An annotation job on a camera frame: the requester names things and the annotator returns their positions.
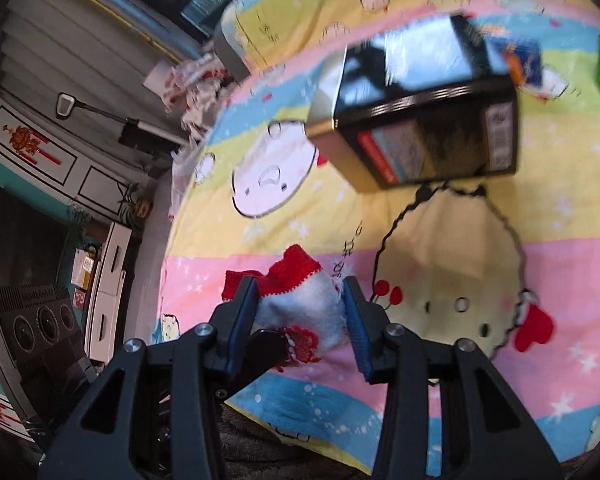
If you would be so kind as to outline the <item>colourful tissue pack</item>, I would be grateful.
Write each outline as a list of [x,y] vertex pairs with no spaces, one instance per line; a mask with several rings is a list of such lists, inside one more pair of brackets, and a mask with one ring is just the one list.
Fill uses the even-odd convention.
[[542,86],[542,50],[537,41],[505,39],[498,50],[516,86]]

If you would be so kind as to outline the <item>black speaker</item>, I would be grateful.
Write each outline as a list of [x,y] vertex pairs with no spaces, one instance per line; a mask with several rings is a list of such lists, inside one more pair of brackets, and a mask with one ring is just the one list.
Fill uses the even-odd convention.
[[61,422],[95,378],[67,289],[0,287],[0,384],[26,425]]

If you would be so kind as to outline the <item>red white knit sock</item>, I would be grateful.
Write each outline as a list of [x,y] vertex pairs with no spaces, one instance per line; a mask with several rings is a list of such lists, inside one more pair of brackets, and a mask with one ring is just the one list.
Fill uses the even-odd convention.
[[286,338],[286,356],[275,365],[279,372],[320,362],[348,341],[342,283],[300,245],[285,249],[268,272],[226,271],[224,301],[235,297],[243,278],[253,278],[257,284],[254,327],[276,330]]

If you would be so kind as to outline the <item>colourful cartoon bed sheet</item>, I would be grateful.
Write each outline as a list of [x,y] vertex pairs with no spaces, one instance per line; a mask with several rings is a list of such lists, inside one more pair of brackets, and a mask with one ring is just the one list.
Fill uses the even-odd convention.
[[[306,136],[332,52],[440,14],[498,50],[537,41],[540,88],[518,87],[514,174],[360,193]],[[600,0],[234,0],[220,29],[249,70],[207,136],[161,270],[155,341],[207,321],[228,270],[261,273],[298,244],[355,278],[422,339],[468,338],[558,460],[600,443]],[[386,390],[350,339],[230,396],[280,440],[370,471]]]

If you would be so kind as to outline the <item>white cabinet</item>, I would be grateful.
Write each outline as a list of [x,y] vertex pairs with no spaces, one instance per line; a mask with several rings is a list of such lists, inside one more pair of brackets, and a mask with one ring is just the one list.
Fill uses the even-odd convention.
[[83,317],[84,351],[93,361],[107,363],[114,355],[131,234],[129,228],[114,222],[95,264]]

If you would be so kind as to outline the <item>black and gold box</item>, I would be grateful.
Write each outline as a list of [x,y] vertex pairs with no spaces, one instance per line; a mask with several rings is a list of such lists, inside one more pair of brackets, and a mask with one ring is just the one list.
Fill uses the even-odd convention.
[[435,15],[325,58],[306,136],[360,193],[514,174],[517,90],[468,18]]

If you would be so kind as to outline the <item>pile of clothes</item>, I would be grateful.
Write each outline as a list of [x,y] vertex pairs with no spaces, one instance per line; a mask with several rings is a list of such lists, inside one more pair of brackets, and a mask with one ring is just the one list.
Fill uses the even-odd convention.
[[158,96],[166,114],[178,120],[186,135],[184,146],[171,152],[169,218],[174,219],[189,181],[203,179],[214,165],[209,160],[204,168],[198,168],[207,136],[237,88],[237,81],[216,55],[207,53],[198,60],[178,65],[158,63],[146,76],[143,86]]

